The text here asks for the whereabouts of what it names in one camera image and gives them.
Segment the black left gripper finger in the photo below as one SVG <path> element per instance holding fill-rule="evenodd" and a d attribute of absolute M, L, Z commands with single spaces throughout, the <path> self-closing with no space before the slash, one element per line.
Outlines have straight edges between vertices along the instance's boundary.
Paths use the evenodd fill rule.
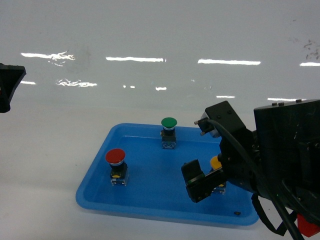
<path fill-rule="evenodd" d="M 0 112 L 11 110 L 13 95 L 26 75 L 24 66 L 0 64 Z"/>

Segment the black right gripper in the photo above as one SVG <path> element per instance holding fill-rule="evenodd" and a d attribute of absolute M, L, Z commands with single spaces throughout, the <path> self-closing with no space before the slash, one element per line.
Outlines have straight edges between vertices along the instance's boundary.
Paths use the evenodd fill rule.
<path fill-rule="evenodd" d="M 254 159 L 258 155 L 256 146 L 257 135 L 254 131 L 246 127 L 236 130 L 223 127 L 219 145 L 222 168 L 205 174 L 198 159 L 184 163 L 181 167 L 189 198 L 194 203 L 198 203 L 209 197 L 214 188 L 227 180 L 248 192 L 258 193 L 259 183 L 257 183 L 256 174 L 239 153 L 239 150 L 243 149 L 251 159 Z"/>

